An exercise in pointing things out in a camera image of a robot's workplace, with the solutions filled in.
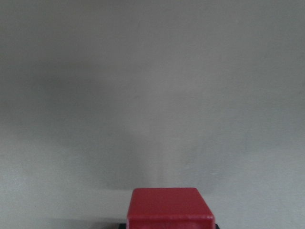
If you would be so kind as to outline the red block of pair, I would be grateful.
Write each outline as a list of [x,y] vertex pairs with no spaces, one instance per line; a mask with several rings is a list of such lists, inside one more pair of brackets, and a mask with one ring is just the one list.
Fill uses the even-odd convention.
[[193,187],[136,188],[127,229],[217,229],[215,216]]

